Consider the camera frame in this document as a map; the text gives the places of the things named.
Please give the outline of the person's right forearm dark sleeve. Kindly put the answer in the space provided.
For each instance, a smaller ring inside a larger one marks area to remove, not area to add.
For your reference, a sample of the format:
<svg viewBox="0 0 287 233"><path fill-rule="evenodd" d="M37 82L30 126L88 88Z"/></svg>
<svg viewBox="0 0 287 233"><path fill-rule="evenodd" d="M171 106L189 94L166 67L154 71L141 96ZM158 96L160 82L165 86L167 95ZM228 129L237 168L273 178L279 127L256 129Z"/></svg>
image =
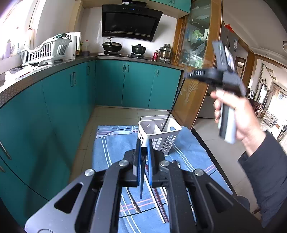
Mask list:
<svg viewBox="0 0 287 233"><path fill-rule="evenodd" d="M259 148L238 159L246 173L262 216L264 232L286 232L286 154L266 131Z"/></svg>

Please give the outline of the person's right hand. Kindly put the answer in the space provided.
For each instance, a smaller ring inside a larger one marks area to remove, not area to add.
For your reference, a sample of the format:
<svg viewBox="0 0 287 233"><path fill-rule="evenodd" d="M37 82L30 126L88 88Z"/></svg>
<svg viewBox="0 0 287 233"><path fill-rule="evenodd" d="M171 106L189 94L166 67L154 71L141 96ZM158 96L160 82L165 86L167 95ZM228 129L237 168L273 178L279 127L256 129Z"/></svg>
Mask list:
<svg viewBox="0 0 287 233"><path fill-rule="evenodd" d="M247 155L252 156L265 140L266 133L261 129L250 102L246 98L238 97L221 89L211 92L210 96L215 100L215 123L218 123L221 117L222 104L234 109L236 137L243 143Z"/></svg>

